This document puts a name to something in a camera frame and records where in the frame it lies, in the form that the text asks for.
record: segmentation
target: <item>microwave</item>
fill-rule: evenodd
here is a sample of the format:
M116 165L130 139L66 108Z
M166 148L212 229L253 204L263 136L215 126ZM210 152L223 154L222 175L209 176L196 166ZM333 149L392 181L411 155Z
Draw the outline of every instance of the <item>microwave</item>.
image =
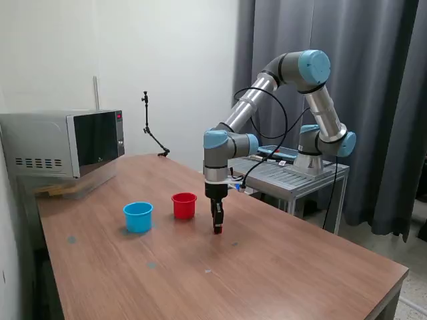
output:
M125 153L121 110L7 113L0 130L16 175L80 178Z

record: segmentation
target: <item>plastic cup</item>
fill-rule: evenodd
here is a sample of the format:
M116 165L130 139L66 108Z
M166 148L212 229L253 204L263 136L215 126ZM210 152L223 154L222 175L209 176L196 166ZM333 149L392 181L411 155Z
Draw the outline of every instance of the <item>plastic cup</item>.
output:
M148 202L134 202L125 205L126 229L129 232L142 233L151 229L153 205Z
M172 196L173 215L176 219L191 219L194 217L197 196L190 192L177 193Z

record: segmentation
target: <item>gray curtain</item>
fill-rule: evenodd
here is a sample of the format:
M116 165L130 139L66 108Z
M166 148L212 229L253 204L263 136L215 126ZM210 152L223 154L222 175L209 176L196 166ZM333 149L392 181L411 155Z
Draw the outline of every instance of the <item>gray curtain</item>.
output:
M427 152L427 1L243 0L240 6L235 89L250 85L282 53L325 51L332 64L328 90L358 137L352 156L340 160L350 165L346 221L367 221L375 234L401 233L406 240ZM304 98L293 87L276 95L292 123ZM274 102L255 122L266 135L284 129ZM314 119L307 114L302 123ZM298 135L297 126L285 145L296 148Z

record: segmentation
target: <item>blue cup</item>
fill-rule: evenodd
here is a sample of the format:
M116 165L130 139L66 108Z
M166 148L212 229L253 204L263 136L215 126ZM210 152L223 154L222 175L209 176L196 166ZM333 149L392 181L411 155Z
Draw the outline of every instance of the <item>blue cup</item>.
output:
M151 229L153 205L148 202L134 202L125 205L126 229L129 232L142 233Z

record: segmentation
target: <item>white wall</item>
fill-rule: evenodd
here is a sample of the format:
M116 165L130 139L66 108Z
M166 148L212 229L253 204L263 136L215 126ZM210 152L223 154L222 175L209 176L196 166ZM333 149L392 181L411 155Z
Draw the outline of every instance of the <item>white wall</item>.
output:
M0 84L11 112L95 107L93 1L1 0Z
M97 2L101 108L123 109L127 154L158 153L201 170L203 132L231 107L238 2Z
M0 87L0 112L5 103ZM31 278L28 238L17 208L6 172L3 149L0 145L0 319L28 319L31 314ZM22 262L27 269L23 275Z
M203 132L232 104L238 0L2 0L0 113L123 109L127 154L157 153L201 170ZM0 319L29 319L25 228L0 148Z

